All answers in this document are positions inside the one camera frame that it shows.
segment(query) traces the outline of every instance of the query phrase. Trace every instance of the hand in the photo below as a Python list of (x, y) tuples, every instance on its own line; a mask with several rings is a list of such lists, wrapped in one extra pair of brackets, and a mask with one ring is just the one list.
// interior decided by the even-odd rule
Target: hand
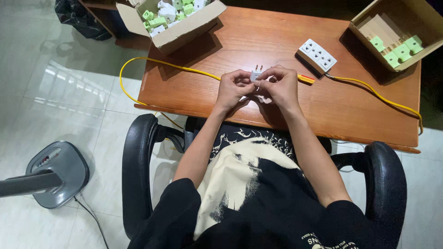
[(277, 65), (263, 72), (254, 85), (268, 91), (282, 112), (293, 113), (301, 111), (297, 76), (297, 71)]
[(251, 72), (243, 70), (222, 75), (214, 109), (219, 108), (223, 112), (228, 112), (240, 101), (241, 97), (252, 93), (255, 86), (250, 84), (250, 76)]

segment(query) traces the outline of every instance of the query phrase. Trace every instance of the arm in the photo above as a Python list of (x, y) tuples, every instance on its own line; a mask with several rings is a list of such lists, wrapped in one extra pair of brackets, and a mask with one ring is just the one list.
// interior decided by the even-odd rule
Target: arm
[(320, 203), (326, 207), (338, 200), (352, 201), (334, 162), (312, 132), (300, 108), (297, 71), (275, 66), (263, 72), (257, 80), (254, 84), (267, 90), (279, 106), (288, 124), (299, 166)]
[(179, 162), (173, 181), (189, 178), (198, 188), (208, 166), (209, 156), (214, 145), (218, 129), (225, 116), (243, 97), (255, 89), (249, 84), (251, 73), (237, 70), (221, 77), (217, 102), (202, 129), (192, 141)]

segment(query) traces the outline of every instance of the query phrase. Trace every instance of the white tile floor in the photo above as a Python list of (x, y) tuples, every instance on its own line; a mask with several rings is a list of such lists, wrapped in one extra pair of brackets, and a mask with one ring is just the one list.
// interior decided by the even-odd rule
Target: white tile floor
[[(126, 248), (121, 206), (121, 156), (135, 109), (121, 91), (118, 70), (144, 51), (114, 40), (83, 38), (54, 14), (54, 0), (0, 0), (0, 179), (24, 174), (49, 143), (67, 140), (86, 158), (91, 177), (81, 201), (94, 210), (110, 248)], [(144, 62), (124, 73), (137, 97)], [(179, 125), (186, 117), (170, 115)], [(162, 116), (159, 123), (171, 125)], [(155, 205), (181, 158), (172, 143), (156, 144), (151, 165)], [(425, 129), (421, 154), (399, 152), (408, 181), (408, 204), (399, 248), (443, 247), (443, 132)], [(334, 144), (334, 153), (358, 152), (359, 144)], [(365, 210), (364, 177), (341, 172), (355, 203)], [(54, 210), (31, 195), (0, 198), (1, 248), (104, 248), (94, 219), (76, 202)]]

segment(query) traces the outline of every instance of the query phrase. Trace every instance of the electrical outlet socket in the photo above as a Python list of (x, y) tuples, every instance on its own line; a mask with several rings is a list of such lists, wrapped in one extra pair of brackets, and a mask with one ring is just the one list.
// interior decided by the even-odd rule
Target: electrical outlet socket
[(332, 55), (311, 39), (307, 40), (303, 46), (297, 50), (297, 54), (320, 74), (325, 74), (337, 63), (337, 60), (332, 57)]

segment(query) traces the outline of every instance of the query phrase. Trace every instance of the office chair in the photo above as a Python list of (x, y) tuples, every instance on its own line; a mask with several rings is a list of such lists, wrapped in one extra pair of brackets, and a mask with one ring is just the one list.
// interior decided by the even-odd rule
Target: office chair
[[(184, 153), (201, 128), (202, 119), (189, 117), (184, 131), (158, 124), (152, 114), (138, 116), (128, 130), (123, 149), (123, 225), (129, 239), (138, 223), (152, 213), (149, 162), (154, 143), (169, 138)], [(240, 126), (224, 123), (223, 125)], [(329, 139), (319, 138), (331, 153)], [(331, 156), (337, 169), (352, 166), (365, 174), (366, 213), (376, 228), (377, 248), (397, 248), (406, 210), (406, 178), (397, 154), (382, 142), (372, 142), (365, 152)]]

